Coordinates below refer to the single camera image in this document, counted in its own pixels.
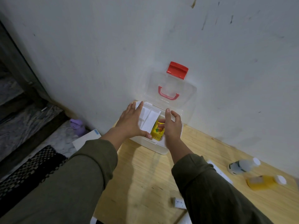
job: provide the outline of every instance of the sleeve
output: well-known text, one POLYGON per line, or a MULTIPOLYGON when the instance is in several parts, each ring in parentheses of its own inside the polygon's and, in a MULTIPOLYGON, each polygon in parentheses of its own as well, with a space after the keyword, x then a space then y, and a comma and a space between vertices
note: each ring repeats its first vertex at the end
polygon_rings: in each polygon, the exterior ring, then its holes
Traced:
POLYGON ((181 158, 172 175, 192 223, 272 223, 202 156, 181 158))
POLYGON ((117 152, 109 141, 86 141, 0 223, 89 223, 117 162, 117 152))

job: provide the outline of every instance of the black and beige mat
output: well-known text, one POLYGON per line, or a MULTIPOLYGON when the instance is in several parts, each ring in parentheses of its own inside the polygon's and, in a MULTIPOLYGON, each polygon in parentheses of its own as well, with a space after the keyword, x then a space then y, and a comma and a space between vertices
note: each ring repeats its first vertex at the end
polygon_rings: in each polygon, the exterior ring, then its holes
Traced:
POLYGON ((66 162, 48 145, 0 183, 0 217, 66 162))

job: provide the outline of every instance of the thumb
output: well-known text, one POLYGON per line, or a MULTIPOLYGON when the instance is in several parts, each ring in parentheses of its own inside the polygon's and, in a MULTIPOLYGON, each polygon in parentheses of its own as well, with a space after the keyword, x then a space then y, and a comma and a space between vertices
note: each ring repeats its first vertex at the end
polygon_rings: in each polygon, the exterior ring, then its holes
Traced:
POLYGON ((149 132, 147 132, 147 131, 140 130, 140 136, 146 137, 148 139, 152 139, 151 134, 149 132))
POLYGON ((171 113, 170 113, 170 109, 167 108, 165 110, 165 123, 169 123, 171 121, 171 113))

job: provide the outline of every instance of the person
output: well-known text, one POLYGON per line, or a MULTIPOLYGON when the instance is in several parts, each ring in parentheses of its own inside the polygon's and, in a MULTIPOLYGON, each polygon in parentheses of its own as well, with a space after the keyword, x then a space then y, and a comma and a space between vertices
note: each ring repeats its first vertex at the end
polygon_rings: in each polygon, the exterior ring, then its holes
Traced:
MULTIPOLYGON (((115 127, 101 138, 86 141, 45 182, 5 214, 0 223, 89 223, 96 204, 112 179, 117 150, 127 138, 151 135, 138 127, 143 102, 129 104, 115 127)), ((243 194, 221 177, 202 156, 180 139, 181 118, 166 109, 166 146, 174 166, 172 175, 195 223, 272 223, 243 194)))

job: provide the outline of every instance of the table top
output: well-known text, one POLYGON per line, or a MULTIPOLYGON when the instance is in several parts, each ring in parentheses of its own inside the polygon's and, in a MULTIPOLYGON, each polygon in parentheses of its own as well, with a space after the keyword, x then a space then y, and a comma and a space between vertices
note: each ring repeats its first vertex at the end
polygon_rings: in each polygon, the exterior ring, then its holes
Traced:
MULTIPOLYGON (((184 125, 182 141, 196 154, 216 164, 258 209, 274 223, 298 223, 299 192, 292 176, 266 163, 245 175, 231 175, 226 166, 250 155, 228 146, 190 126, 184 125), (259 175, 282 175, 286 186, 252 191, 245 179, 259 175)), ((158 154, 132 140, 118 150, 118 165, 113 179, 103 192, 94 216, 103 223, 176 223, 186 210, 174 208, 171 197, 179 197, 171 175, 170 153, 158 154)))

